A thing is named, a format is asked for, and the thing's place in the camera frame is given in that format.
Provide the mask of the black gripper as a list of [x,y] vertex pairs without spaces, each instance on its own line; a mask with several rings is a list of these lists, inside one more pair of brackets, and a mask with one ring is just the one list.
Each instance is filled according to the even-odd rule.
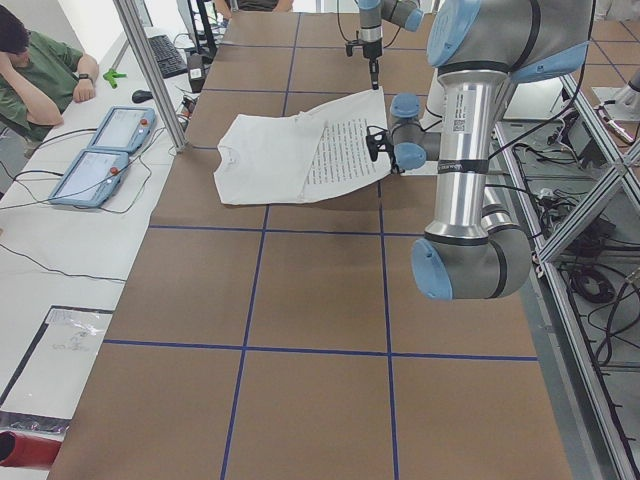
[[362,38],[356,38],[354,40],[348,40],[345,44],[346,55],[351,57],[356,47],[362,48],[363,57],[369,60],[369,74],[371,79],[371,88],[373,90],[379,89],[379,62],[383,54],[382,39],[365,40]]
[[381,153],[388,154],[391,150],[388,130],[376,125],[366,126],[365,143],[372,162],[376,162]]

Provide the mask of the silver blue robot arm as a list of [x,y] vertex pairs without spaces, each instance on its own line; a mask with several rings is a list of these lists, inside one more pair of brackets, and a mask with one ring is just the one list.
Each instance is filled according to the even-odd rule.
[[518,85],[584,64],[594,10],[591,1],[447,1],[436,14],[427,59],[443,90],[441,129],[422,128],[417,98],[400,94],[386,133],[398,168],[438,163],[434,218],[411,254],[424,296],[499,298],[526,281],[527,235],[486,183],[491,135]]
[[363,57],[368,60],[371,88],[378,90],[379,58],[383,54],[382,21],[416,32],[425,12],[419,1],[364,0],[358,2],[358,13],[360,30],[354,40],[346,42],[346,55],[351,57],[355,48],[362,48]]

